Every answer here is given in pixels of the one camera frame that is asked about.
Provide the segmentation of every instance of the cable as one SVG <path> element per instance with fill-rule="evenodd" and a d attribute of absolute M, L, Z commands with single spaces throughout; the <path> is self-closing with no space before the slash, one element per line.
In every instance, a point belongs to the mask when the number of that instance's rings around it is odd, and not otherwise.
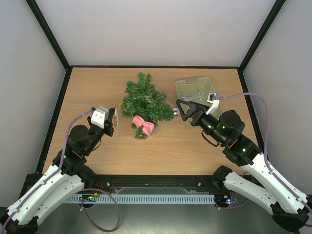
<path fill-rule="evenodd" d="M 236 98 L 236 97 L 239 97 L 239 96 L 246 96 L 246 95 L 256 96 L 256 97 L 260 98 L 262 100 L 262 102 L 264 104 L 264 107 L 265 107 L 265 110 L 266 110 L 267 126 L 266 126 L 265 137 L 264 137 L 264 162 L 265 162 L 265 165 L 267 166 L 268 170 L 272 173 L 272 175 L 278 180 L 278 182 L 280 182 L 312 214 L 312 208 L 310 206 L 308 206 L 308 204 L 306 202 L 304 202 L 280 177 L 278 177 L 278 175 L 276 175 L 275 172 L 273 172 L 272 168 L 270 167 L 269 160 L 268 160 L 269 108 L 268 108 L 268 104 L 265 101 L 265 99 L 261 95 L 259 95 L 259 94 L 250 93 L 250 92 L 241 93 L 241 94 L 235 94 L 235 95 L 231 95 L 231 96 L 216 97 L 216 99 L 218 99 L 218 100 L 225 100 L 225 99 L 229 99 L 229 98 Z M 310 225 L 310 224 L 306 224 L 305 226 L 306 227 L 312 227 L 312 225 Z"/>
<path fill-rule="evenodd" d="M 209 143 L 209 144 L 211 144 L 212 146 L 214 146 L 214 147 L 218 147 L 218 145 L 219 145 L 219 143 L 216 145 L 216 144 L 213 144 L 211 141 L 209 141 L 205 136 L 204 136 L 204 130 L 202 130 L 201 131 L 201 135 L 202 135 L 202 137 Z"/>
<path fill-rule="evenodd" d="M 103 184 L 101 182 L 97 182 L 94 185 L 98 185 L 99 188 L 102 189 L 102 190 L 104 189 L 104 186 L 103 186 Z"/>
<path fill-rule="evenodd" d="M 117 204 L 116 200 L 113 198 L 113 196 L 110 195 L 108 192 L 103 191 L 103 190 L 101 190 L 101 189 L 83 189 L 83 190 L 81 190 L 81 191 L 82 191 L 82 192 L 84 192 L 84 191 L 98 191 L 98 192 L 100 192 L 100 193 L 103 193 L 103 194 L 108 195 L 108 196 L 111 198 L 111 200 L 113 200 L 113 202 L 114 202 L 115 205 L 116 205 L 117 212 L 118 212 L 118 221 L 117 221 L 116 226 L 115 226 L 113 229 L 111 229 L 111 230 L 103 229 L 103 228 L 99 227 L 97 224 L 95 224 L 95 222 L 93 222 L 93 220 L 90 218 L 90 216 L 88 215 L 88 213 L 87 213 L 87 212 L 85 211 L 85 209 L 83 208 L 84 200 L 82 200 L 80 206 L 81 206 L 82 211 L 83 211 L 83 212 L 85 213 L 85 215 L 87 216 L 89 222 L 90 222 L 95 228 L 97 228 L 98 230 L 100 230 L 100 231 L 102 231 L 102 232 L 105 232 L 105 233 L 111 233 L 111 232 L 116 231 L 116 230 L 118 229 L 118 227 L 119 227 L 121 212 L 120 212 L 120 207 L 118 206 L 118 204 Z"/>
<path fill-rule="evenodd" d="M 68 135 L 69 135 L 69 131 L 70 129 L 72 128 L 72 125 L 80 118 L 86 116 L 86 115 L 89 115 L 93 112 L 93 110 L 90 110 L 78 117 L 76 117 L 68 126 L 67 130 L 66 130 L 66 134 L 65 134 L 65 139 L 64 139 L 64 144 L 63 144 L 63 149 L 62 149 L 62 154 L 61 154 L 61 157 L 60 157 L 60 162 L 59 162 L 59 166 L 58 166 L 58 169 L 53 172 L 49 177 L 47 177 L 43 182 L 47 182 L 49 179 L 51 179 L 53 176 L 55 176 L 62 168 L 62 165 L 63 165 L 63 162 L 64 162 L 64 155 L 65 155 L 65 149 L 66 149 L 66 144 L 67 144 L 67 138 L 68 138 Z M 15 210 L 19 210 L 24 204 L 25 202 L 42 186 L 42 184 L 39 184 L 36 188 L 33 189 L 32 192 L 30 192 L 26 197 L 25 199 L 20 203 L 19 206 L 16 207 Z M 5 223 L 3 224 L 2 228 L 1 228 L 1 232 L 0 234 L 4 234 L 4 230 L 5 230 L 5 227 L 6 225 L 8 225 L 9 221 L 12 219 L 12 217 L 16 214 L 16 212 L 12 212 L 11 215 L 7 218 L 7 220 L 5 221 Z"/>
<path fill-rule="evenodd" d="M 97 150 L 97 149 L 98 149 L 98 147 L 100 147 L 100 146 L 101 146 L 101 144 L 102 144 L 102 140 L 100 139 L 100 140 L 99 140 L 99 145 L 98 145 L 97 147 L 95 147 L 95 148 L 92 150 L 92 152 L 93 152 L 94 150 Z"/>
<path fill-rule="evenodd" d="M 241 177 L 244 177 L 245 174 L 247 174 L 249 172 L 244 172 Z M 242 207 L 243 205 L 245 205 L 247 202 L 249 201 L 249 199 L 246 199 L 242 204 L 239 204 L 237 206 L 233 206 L 233 207 L 219 207 L 218 204 L 214 204 L 219 210 L 232 210 L 232 209 L 236 209 L 236 208 L 239 208 L 239 207 Z"/>
<path fill-rule="evenodd" d="M 237 196 L 237 194 L 236 194 L 236 192 L 232 192 L 232 195 L 231 196 L 235 196 L 236 197 L 236 199 L 238 200 L 238 196 Z"/>

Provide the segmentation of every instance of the green plastic basket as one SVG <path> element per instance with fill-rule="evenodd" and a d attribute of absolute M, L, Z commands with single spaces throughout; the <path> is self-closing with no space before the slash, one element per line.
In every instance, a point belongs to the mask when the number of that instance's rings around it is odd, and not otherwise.
<path fill-rule="evenodd" d="M 214 88 L 208 77 L 178 80 L 175 82 L 175 87 L 178 99 L 183 100 L 182 98 L 183 95 L 191 95 L 192 98 L 195 98 L 195 100 L 192 100 L 193 102 L 197 102 L 206 106 L 211 106 L 211 104 L 207 103 L 207 99 L 208 93 L 210 91 L 214 91 Z M 199 98 L 198 89 L 203 89 L 205 91 L 202 100 L 200 100 Z M 184 112 L 186 112 L 189 108 L 186 105 L 181 106 Z M 222 113 L 223 113 L 222 107 L 221 105 L 219 105 L 218 109 L 214 112 L 213 116 L 219 118 Z M 185 121 L 187 128 L 193 128 L 193 126 L 191 126 L 191 122 L 192 122 L 191 118 Z"/>

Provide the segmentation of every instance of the wooden table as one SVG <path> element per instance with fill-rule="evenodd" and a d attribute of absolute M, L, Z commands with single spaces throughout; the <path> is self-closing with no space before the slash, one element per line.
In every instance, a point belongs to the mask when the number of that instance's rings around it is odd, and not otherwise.
<path fill-rule="evenodd" d="M 157 90 L 167 93 L 176 102 L 175 81 L 208 76 L 220 95 L 242 93 L 236 69 L 183 68 L 74 68 L 47 155 L 44 172 L 62 148 L 69 123 L 91 107 L 112 107 L 121 103 L 128 80 L 137 81 L 137 73 L 152 75 Z M 244 135 L 256 143 L 254 129 L 244 97 L 222 101 L 224 111 L 236 110 L 246 127 Z M 104 136 L 102 145 L 87 157 L 87 166 L 96 174 L 106 175 L 211 175 L 220 165 L 238 173 L 243 170 L 232 164 L 222 148 L 213 147 L 201 136 L 199 128 L 186 129 L 181 117 L 160 122 L 156 133 L 147 140 L 136 140 L 131 119 L 122 118 L 114 136 Z M 87 125 L 86 118 L 77 124 Z"/>

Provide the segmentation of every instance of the white wall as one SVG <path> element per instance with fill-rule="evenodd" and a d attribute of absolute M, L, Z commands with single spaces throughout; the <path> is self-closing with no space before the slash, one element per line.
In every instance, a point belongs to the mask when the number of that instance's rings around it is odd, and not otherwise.
<path fill-rule="evenodd" d="M 37 0 L 71 65 L 239 66 L 275 0 Z"/>
<path fill-rule="evenodd" d="M 271 162 L 307 194 L 312 194 L 311 9 L 310 0 L 286 1 L 244 72 L 250 90 L 269 102 Z M 264 108 L 254 101 L 264 131 Z"/>
<path fill-rule="evenodd" d="M 8 206 L 35 171 L 65 70 L 26 1 L 0 4 L 0 206 Z"/>

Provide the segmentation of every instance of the pink bow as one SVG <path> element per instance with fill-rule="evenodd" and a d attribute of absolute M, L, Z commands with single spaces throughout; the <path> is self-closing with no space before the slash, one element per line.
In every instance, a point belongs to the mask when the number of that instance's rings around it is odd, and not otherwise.
<path fill-rule="evenodd" d="M 134 116 L 132 119 L 132 123 L 134 123 L 138 128 L 143 125 L 143 132 L 146 135 L 150 135 L 154 129 L 154 124 L 150 122 L 145 122 L 144 119 L 140 116 Z"/>

